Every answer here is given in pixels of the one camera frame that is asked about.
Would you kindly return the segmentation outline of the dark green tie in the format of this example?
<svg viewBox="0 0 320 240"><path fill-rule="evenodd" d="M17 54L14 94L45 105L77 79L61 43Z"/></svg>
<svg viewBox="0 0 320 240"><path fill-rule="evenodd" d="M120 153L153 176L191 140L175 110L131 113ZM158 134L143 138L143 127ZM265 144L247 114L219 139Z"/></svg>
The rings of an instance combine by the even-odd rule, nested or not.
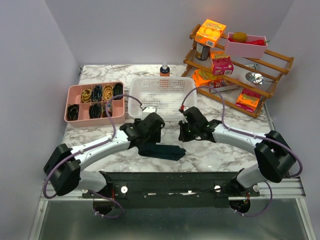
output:
<svg viewBox="0 0 320 240"><path fill-rule="evenodd" d="M178 145L145 143L138 147L140 156L178 161L186 155L186 150Z"/></svg>

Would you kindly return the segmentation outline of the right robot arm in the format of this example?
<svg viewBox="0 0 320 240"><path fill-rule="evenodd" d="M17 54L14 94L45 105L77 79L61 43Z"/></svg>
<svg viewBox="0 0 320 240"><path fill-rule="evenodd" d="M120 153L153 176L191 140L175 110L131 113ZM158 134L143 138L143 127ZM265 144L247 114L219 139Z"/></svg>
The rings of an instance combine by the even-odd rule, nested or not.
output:
<svg viewBox="0 0 320 240"><path fill-rule="evenodd" d="M179 141L209 141L227 144L256 157L257 163L239 170L228 184L241 196L253 185L270 181L279 183L297 162L282 135L274 130L254 133L228 127L222 120L208 121L197 107L185 110L179 121Z"/></svg>

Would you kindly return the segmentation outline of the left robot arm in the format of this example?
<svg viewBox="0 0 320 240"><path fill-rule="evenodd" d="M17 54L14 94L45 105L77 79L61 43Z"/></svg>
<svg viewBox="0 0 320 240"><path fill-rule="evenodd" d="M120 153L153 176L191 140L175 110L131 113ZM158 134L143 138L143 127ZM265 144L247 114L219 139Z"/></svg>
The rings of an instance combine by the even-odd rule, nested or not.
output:
<svg viewBox="0 0 320 240"><path fill-rule="evenodd" d="M146 143L165 126L164 120L155 112L144 119L135 119L115 129L112 136L105 136L79 146L58 145L45 164L43 171L56 196L64 196L75 189L95 192L104 198L110 194L111 185L104 173L86 171L93 163L117 152L129 150Z"/></svg>

